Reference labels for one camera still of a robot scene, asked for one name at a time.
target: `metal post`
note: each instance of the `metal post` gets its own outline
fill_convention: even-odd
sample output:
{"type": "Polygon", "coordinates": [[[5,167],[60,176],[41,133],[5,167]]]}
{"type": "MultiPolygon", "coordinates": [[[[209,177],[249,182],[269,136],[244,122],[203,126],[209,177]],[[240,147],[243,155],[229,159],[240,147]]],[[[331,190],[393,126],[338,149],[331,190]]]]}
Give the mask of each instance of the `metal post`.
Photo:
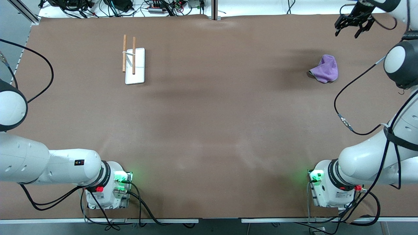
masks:
{"type": "Polygon", "coordinates": [[[218,0],[211,0],[212,1],[212,15],[211,20],[221,20],[221,17],[218,16],[218,0]]]}
{"type": "Polygon", "coordinates": [[[22,15],[34,24],[39,23],[39,18],[23,3],[21,0],[7,0],[12,4],[22,15]]]}

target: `black label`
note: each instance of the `black label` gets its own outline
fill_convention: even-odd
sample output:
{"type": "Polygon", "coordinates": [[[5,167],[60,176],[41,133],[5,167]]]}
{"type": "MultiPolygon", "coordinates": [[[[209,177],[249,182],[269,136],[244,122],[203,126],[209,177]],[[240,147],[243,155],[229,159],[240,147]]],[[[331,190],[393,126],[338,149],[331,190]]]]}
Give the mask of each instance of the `black label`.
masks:
{"type": "Polygon", "coordinates": [[[84,165],[84,159],[74,161],[74,166],[82,166],[82,165],[84,165]]]}

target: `table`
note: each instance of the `table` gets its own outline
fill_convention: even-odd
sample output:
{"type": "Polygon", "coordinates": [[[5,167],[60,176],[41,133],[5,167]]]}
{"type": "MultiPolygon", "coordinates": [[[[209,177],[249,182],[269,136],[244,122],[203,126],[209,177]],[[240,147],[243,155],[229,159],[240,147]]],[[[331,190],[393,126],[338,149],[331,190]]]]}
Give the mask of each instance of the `table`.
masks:
{"type": "MultiPolygon", "coordinates": [[[[390,17],[378,17],[391,23],[390,17]]],[[[158,218],[305,217],[307,169],[367,138],[340,122],[332,106],[335,95],[403,32],[375,26],[358,39],[354,28],[334,37],[335,20],[335,15],[45,18],[33,26],[27,46],[49,58],[56,77],[10,133],[50,149],[93,149],[102,159],[119,162],[134,172],[158,218]],[[124,84],[123,34],[136,36],[146,49],[144,84],[124,84]],[[339,66],[331,84],[306,75],[323,54],[334,55],[339,66]]],[[[16,76],[31,97],[47,84],[49,69],[25,52],[16,76]]],[[[354,129],[366,131],[389,120],[405,100],[379,65],[347,89],[338,106],[354,129]]],[[[78,195],[38,212],[16,183],[1,182],[0,188],[7,189],[0,191],[1,219],[82,216],[78,195]]],[[[28,186],[40,202],[70,188],[28,186]]],[[[417,186],[374,190],[382,216],[389,217],[416,217],[417,191],[417,186]]],[[[331,213],[316,209],[315,216],[331,213]]],[[[135,218],[138,211],[131,204],[108,215],[135,218]]]]}

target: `gray floor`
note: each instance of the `gray floor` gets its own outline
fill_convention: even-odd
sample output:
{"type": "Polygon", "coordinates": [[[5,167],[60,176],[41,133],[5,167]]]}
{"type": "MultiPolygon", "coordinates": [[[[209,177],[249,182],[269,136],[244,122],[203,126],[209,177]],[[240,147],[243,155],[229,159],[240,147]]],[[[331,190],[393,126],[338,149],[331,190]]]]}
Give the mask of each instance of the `gray floor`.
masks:
{"type": "MultiPolygon", "coordinates": [[[[39,12],[37,5],[39,0],[25,0],[24,3],[35,13],[39,12]]],[[[24,45],[30,32],[31,23],[26,20],[18,11],[8,3],[8,1],[0,1],[0,38],[13,41],[24,45]]],[[[18,63],[21,49],[0,43],[0,50],[7,57],[12,68],[18,63]]],[[[0,78],[5,81],[11,80],[11,75],[4,65],[0,66],[0,78]]],[[[335,224],[328,223],[324,225],[327,232],[333,232],[335,224]]],[[[416,222],[390,222],[387,223],[384,235],[411,235],[418,234],[418,223],[416,222]]],[[[107,231],[106,234],[147,234],[147,235],[163,235],[163,234],[228,234],[228,235],[245,235],[247,234],[248,224],[242,224],[239,219],[217,219],[217,220],[200,220],[200,223],[193,229],[187,229],[183,225],[157,226],[148,224],[144,228],[135,228],[131,225],[121,226],[121,231],[107,231]]],[[[0,235],[83,235],[83,234],[103,234],[104,226],[88,225],[84,223],[54,223],[54,224],[14,224],[0,225],[0,235]]],[[[277,234],[277,235],[308,235],[308,228],[294,223],[282,223],[275,228],[270,223],[258,224],[253,223],[250,226],[251,235],[260,234],[277,234]]],[[[368,234],[382,235],[381,224],[377,223],[370,227],[356,227],[352,225],[342,224],[338,230],[338,235],[352,234],[368,234]]]]}

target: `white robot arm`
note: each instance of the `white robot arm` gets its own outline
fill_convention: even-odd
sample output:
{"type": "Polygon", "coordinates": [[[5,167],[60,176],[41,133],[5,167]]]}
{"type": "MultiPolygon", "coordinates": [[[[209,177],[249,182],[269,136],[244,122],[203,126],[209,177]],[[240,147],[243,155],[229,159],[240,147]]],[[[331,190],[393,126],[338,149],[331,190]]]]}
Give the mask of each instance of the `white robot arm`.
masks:
{"type": "Polygon", "coordinates": [[[40,142],[6,133],[24,121],[27,110],[24,95],[0,80],[0,181],[75,184],[87,189],[89,208],[99,208],[98,203],[103,209],[127,207],[132,173],[120,164],[102,161],[93,150],[49,150],[40,142]]]}
{"type": "MultiPolygon", "coordinates": [[[[365,12],[371,13],[375,6],[390,12],[399,21],[407,23],[409,28],[418,29],[418,0],[361,0],[357,2],[350,17],[358,15],[365,17],[363,22],[371,20],[365,12]]],[[[341,23],[344,20],[347,18],[342,16],[336,22],[336,35],[344,28],[340,27],[345,25],[341,23]]],[[[407,32],[404,37],[417,38],[418,31],[407,32]]],[[[403,184],[418,183],[418,95],[415,95],[418,93],[417,61],[417,39],[402,41],[388,52],[384,62],[385,72],[399,88],[410,88],[409,101],[399,115],[395,115],[376,135],[345,148],[338,159],[323,160],[316,165],[309,174],[312,181],[319,180],[313,184],[315,205],[345,210],[353,201],[354,188],[358,189],[357,185],[361,184],[373,185],[376,178],[377,184],[397,184],[399,177],[403,184]],[[402,171],[398,168],[398,156],[402,171]]]]}

